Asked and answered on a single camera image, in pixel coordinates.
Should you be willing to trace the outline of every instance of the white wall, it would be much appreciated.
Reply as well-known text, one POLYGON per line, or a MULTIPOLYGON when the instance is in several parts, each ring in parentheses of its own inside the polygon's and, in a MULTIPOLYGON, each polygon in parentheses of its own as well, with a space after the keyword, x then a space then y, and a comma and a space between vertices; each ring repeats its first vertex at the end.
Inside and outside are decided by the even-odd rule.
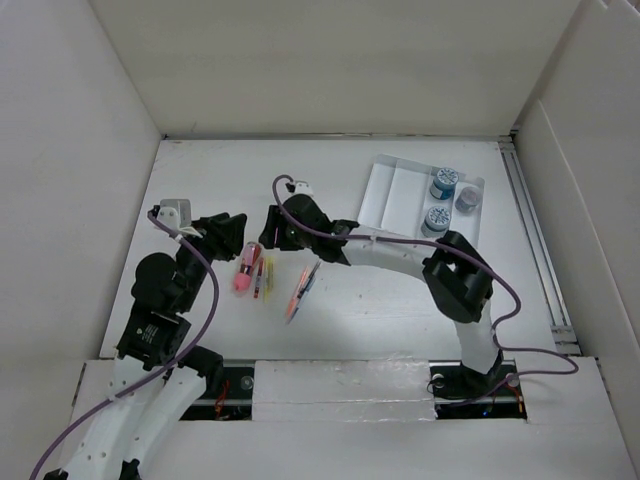
POLYGON ((579 0, 90 0, 163 133, 506 134, 579 0))
POLYGON ((93 357, 159 133, 86 0, 0 5, 0 364, 93 357))
POLYGON ((640 468, 640 13, 583 3, 516 145, 571 321, 640 468))

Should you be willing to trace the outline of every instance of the pink bottle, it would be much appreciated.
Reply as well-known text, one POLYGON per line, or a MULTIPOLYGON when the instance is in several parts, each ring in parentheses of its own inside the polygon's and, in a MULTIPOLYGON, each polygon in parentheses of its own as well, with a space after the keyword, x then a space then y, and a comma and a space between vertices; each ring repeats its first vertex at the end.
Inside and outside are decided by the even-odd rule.
POLYGON ((251 286, 251 275, 258 264, 262 247, 256 242, 248 242, 242 250, 240 270, 233 279, 233 288, 237 292, 244 292, 251 286))

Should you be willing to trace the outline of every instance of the white tray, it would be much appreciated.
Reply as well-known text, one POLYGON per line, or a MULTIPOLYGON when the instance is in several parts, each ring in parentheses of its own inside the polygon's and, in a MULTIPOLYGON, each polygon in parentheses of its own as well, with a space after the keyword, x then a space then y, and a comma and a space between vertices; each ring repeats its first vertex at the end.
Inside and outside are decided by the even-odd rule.
POLYGON ((429 208, 441 205, 451 211, 449 229, 463 234, 477 248, 482 204, 469 213, 462 213, 454 207, 454 202, 462 189, 471 185, 478 188, 484 197, 484 179, 458 172, 455 194, 446 200, 438 200, 429 193, 429 187, 433 176, 443 166, 378 155, 371 169, 358 222, 411 238, 425 238, 420 231, 424 216, 429 208))

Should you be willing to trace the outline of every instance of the cable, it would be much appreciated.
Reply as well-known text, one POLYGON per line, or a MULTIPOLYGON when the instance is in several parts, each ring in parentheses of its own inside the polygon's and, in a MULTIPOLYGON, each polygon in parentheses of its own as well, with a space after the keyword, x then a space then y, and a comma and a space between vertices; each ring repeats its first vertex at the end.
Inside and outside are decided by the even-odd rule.
MULTIPOLYGON (((176 231, 171 230, 170 228, 168 228, 165 225, 163 225, 162 223, 160 223, 153 216, 152 211, 149 211, 147 213, 147 218, 151 221, 151 223, 153 223, 156 227, 158 227, 163 232, 167 233, 171 238, 175 239, 176 237, 178 237, 179 233, 176 232, 176 231)), ((180 353, 178 353, 173 360, 171 360, 169 363, 164 365, 159 370, 153 372, 150 375, 147 375, 142 380, 140 380, 140 381, 132 384, 131 386, 121 390, 120 392, 116 393, 116 395, 115 395, 116 398, 122 398, 122 397, 130 394, 131 392, 134 392, 134 391, 138 390, 140 387, 145 386, 146 384, 148 384, 152 380, 160 377, 161 375, 164 375, 168 370, 173 368, 202 339, 202 337, 204 336, 205 332, 207 331, 207 329, 211 325, 211 321, 213 320, 213 316, 216 313, 216 309, 218 308, 218 299, 220 297, 220 286, 218 284, 218 279, 216 277, 216 274, 213 271, 213 268, 211 267, 211 264, 209 264, 209 262, 207 262, 207 259, 204 258, 202 256, 202 254, 193 245, 191 245, 191 243, 188 240, 186 240, 184 238, 180 238, 180 242, 179 243, 180 243, 180 245, 182 245, 183 247, 188 249, 200 261, 200 263, 202 263, 202 265, 206 269, 207 273, 211 277, 211 281, 213 282, 213 302, 211 304, 211 310, 209 311, 209 315, 207 315, 207 319, 204 321, 204 323, 202 325, 202 328, 196 334, 194 339, 191 340, 191 342, 182 351, 180 351, 180 353)), ((42 469, 42 466, 44 465, 44 463, 51 456, 51 454, 54 452, 54 450, 64 441, 64 439, 67 438, 67 436, 69 436, 69 434, 71 432, 73 432, 76 428, 78 428, 82 423, 84 423, 86 420, 91 418, 93 415, 95 415, 96 413, 100 412, 104 408, 108 407, 111 403, 112 403, 112 401, 109 400, 109 399, 103 400, 102 402, 97 404, 95 407, 93 407, 91 410, 89 410, 84 415, 82 415, 77 420, 75 420, 73 423, 71 423, 67 428, 65 428, 62 431, 62 433, 60 435, 58 435, 53 442, 51 442, 51 445, 49 445, 49 447, 42 454, 42 456, 40 457, 40 459, 36 463, 36 466, 33 468, 33 471, 31 472, 31 475, 29 476, 29 480, 36 480, 37 479, 38 473, 40 473, 40 470, 42 469)))
MULTIPOLYGON (((294 179, 293 177, 291 177, 290 175, 287 174, 283 174, 283 175, 278 175, 274 180, 273 183, 271 184, 271 190, 273 192, 273 197, 276 201, 276 204, 278 205, 278 208, 280 209, 280 213, 282 213, 282 216, 284 218, 287 219, 287 221, 289 223, 291 223, 293 226, 295 226, 296 228, 307 232, 311 235, 315 235, 316 237, 320 237, 320 238, 326 238, 328 240, 343 240, 343 241, 350 241, 350 240, 364 240, 364 241, 371 241, 371 237, 369 235, 333 235, 333 234, 329 234, 329 233, 324 233, 324 232, 320 232, 318 230, 314 230, 313 228, 309 228, 306 225, 304 225, 302 222, 299 222, 298 220, 296 220, 293 215, 291 215, 286 208, 284 208, 284 205, 282 204, 282 201, 280 200, 280 196, 278 195, 278 182, 280 182, 280 180, 288 180, 289 182, 293 182, 294 179)), ((477 398, 473 398, 473 399, 469 399, 469 400, 463 400, 461 402, 456 402, 456 403, 452 403, 451 406, 458 406, 458 407, 463 407, 466 405, 471 405, 475 402, 477 402, 478 400, 481 400, 485 397, 488 397, 490 395, 492 395, 493 393, 497 392, 503 385, 507 385, 508 382, 510 382, 511 380, 515 380, 515 379, 519 379, 520 377, 524 376, 524 375, 572 375, 574 373, 577 373, 579 368, 578 364, 576 362, 574 362, 571 358, 569 358, 566 355, 563 355, 561 353, 558 352, 554 352, 553 350, 548 350, 545 348, 534 348, 534 347, 507 347, 504 346, 500 343, 500 341, 498 340, 498 335, 496 333, 496 328, 498 327, 498 325, 500 325, 502 322, 515 317, 518 313, 520 313, 520 310, 522 309, 522 301, 520 300, 520 297, 518 296, 518 294, 516 293, 516 291, 513 289, 513 287, 511 285, 509 285, 509 283, 507 283, 506 280, 504 280, 500 275, 498 275, 496 272, 493 271, 493 269, 491 269, 489 266, 485 265, 484 263, 480 262, 479 260, 473 258, 470 255, 467 255, 466 253, 464 253, 461 250, 458 250, 457 248, 454 247, 450 247, 449 245, 443 245, 441 243, 438 242, 434 242, 431 240, 420 240, 420 239, 412 239, 412 238, 393 238, 393 237, 376 237, 376 241, 377 242, 383 242, 383 243, 396 243, 396 244, 402 244, 402 245, 425 245, 428 247, 434 247, 434 248, 439 248, 440 250, 444 250, 445 252, 449 252, 452 253, 453 255, 458 256, 459 258, 462 258, 463 260, 466 260, 467 262, 471 263, 474 267, 479 268, 480 270, 482 270, 483 272, 485 272, 487 275, 489 275, 492 279, 494 279, 496 282, 498 282, 500 285, 502 285, 502 287, 509 293, 509 295, 511 295, 511 297, 513 298, 513 301, 515 303, 515 306, 513 308, 513 310, 509 313, 506 313, 504 315, 502 315, 501 317, 499 317, 495 322, 493 322, 492 326, 491 326, 491 330, 492 330, 492 335, 493 335, 493 342, 496 344, 496 346, 498 348, 500 348, 501 350, 505 351, 505 352, 517 352, 517 353, 541 353, 544 355, 551 355, 553 357, 557 357, 560 358, 562 360, 565 360, 566 362, 568 362, 571 365, 571 370, 524 370, 522 372, 517 372, 517 373, 513 373, 510 374, 508 376, 506 376, 503 380, 501 380, 500 382, 498 382, 491 390, 489 390, 487 393, 481 395, 480 397, 477 398)))

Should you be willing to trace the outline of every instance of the pink object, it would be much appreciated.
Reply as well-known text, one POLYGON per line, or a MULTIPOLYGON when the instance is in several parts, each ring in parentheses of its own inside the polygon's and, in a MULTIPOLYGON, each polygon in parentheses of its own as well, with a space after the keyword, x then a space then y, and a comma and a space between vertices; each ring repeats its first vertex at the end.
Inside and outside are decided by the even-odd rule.
POLYGON ((251 276, 253 275, 254 267, 260 258, 262 247, 256 242, 248 242, 242 250, 242 260, 240 262, 240 269, 233 279, 233 288, 237 292, 243 292, 251 286, 251 276))

